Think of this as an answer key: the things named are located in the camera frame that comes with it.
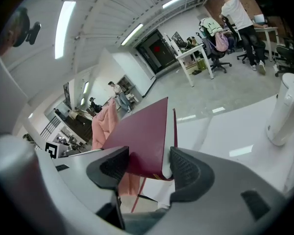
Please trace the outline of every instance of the gray floor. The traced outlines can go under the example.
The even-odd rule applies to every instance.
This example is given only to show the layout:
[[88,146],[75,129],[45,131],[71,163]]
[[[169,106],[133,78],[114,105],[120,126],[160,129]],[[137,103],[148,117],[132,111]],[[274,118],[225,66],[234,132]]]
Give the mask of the gray floor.
[[[159,78],[143,101],[125,117],[167,96],[177,118],[195,115],[194,120],[239,109],[278,93],[281,78],[274,76],[273,62],[266,60],[267,74],[263,76],[250,68],[248,59],[245,64],[237,60],[240,54],[225,55],[221,62],[230,62],[232,67],[225,65],[227,73],[215,71],[214,79],[210,79],[208,70],[191,75],[194,87],[190,86],[183,69],[176,68]],[[212,112],[219,107],[225,110]]]

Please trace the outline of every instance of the backpack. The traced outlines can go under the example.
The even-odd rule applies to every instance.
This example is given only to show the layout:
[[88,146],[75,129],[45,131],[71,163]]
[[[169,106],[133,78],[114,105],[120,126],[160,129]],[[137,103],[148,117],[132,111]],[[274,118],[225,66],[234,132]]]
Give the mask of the backpack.
[[221,32],[215,33],[216,38],[216,49],[221,52],[225,52],[229,48],[229,42],[226,36],[223,35]]

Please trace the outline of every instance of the white desk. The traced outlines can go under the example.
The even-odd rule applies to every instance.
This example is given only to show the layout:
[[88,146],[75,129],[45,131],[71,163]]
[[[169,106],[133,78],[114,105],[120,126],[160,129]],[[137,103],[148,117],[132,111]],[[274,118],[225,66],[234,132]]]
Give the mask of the white desk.
[[[212,118],[195,120],[198,127],[196,140],[189,140],[193,149],[216,157],[242,163],[287,195],[294,187],[294,133],[284,146],[273,145],[267,138],[265,125],[276,102],[272,96],[247,107],[216,115]],[[177,125],[178,146],[180,131],[190,126]],[[143,194],[162,204],[169,205],[170,194],[175,191],[174,181],[146,179]]]
[[270,43],[270,37],[269,37],[269,32],[274,31],[275,32],[275,37],[276,37],[276,44],[280,44],[280,40],[278,37],[278,28],[277,27],[267,27],[267,28],[255,28],[256,32],[264,32],[266,35],[266,40],[267,40],[267,46],[268,46],[268,51],[269,51],[269,60],[273,61],[272,59],[272,50],[271,50],[271,43]]
[[194,84],[193,84],[193,81],[191,80],[191,77],[189,76],[189,74],[188,74],[188,72],[186,70],[185,65],[183,64],[183,58],[186,57],[186,56],[188,56],[188,55],[193,55],[194,60],[196,60],[196,57],[194,55],[194,52],[195,51],[198,51],[198,50],[201,52],[201,54],[202,54],[202,56],[203,56],[203,58],[205,60],[205,64],[206,64],[207,69],[209,71],[210,78],[213,79],[214,78],[214,75],[212,74],[212,70],[211,70],[211,67],[210,67],[210,64],[209,64],[207,55],[206,55],[206,53],[205,53],[205,51],[203,49],[203,43],[200,44],[199,46],[196,46],[196,47],[194,47],[194,48],[192,48],[192,49],[190,49],[190,50],[188,50],[188,51],[186,51],[186,52],[184,52],[184,53],[182,53],[182,54],[180,54],[180,55],[178,55],[178,56],[175,57],[179,61],[180,65],[182,66],[182,68],[184,70],[184,73],[185,73],[185,75],[186,75],[186,77],[187,77],[187,79],[190,82],[190,85],[192,87],[194,86]]

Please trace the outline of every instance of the white floor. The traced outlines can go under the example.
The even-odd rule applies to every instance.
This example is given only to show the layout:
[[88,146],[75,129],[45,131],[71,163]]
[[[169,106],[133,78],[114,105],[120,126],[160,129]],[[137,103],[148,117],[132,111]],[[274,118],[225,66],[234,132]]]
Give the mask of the white floor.
[[[207,70],[198,75],[191,75],[194,87],[190,86],[182,68],[176,68],[159,78],[142,102],[136,105],[131,113],[125,114],[124,118],[168,96],[168,107],[175,108],[178,119],[179,146],[188,149],[200,147],[203,140],[198,138],[198,132],[204,130],[196,128],[197,132],[187,136],[180,135],[189,133],[183,131],[189,128],[189,125],[200,125],[204,128],[206,117],[245,107],[279,91],[281,78],[274,76],[273,62],[266,60],[267,74],[263,76],[250,68],[248,60],[245,64],[241,60],[238,61],[236,56],[240,54],[242,52],[225,55],[221,62],[230,62],[232,67],[225,65],[227,73],[222,70],[215,71],[214,79],[210,79]],[[221,107],[224,110],[213,112]],[[121,197],[121,211],[130,212],[135,199],[133,196]],[[134,212],[155,211],[157,208],[157,202],[140,198]]]

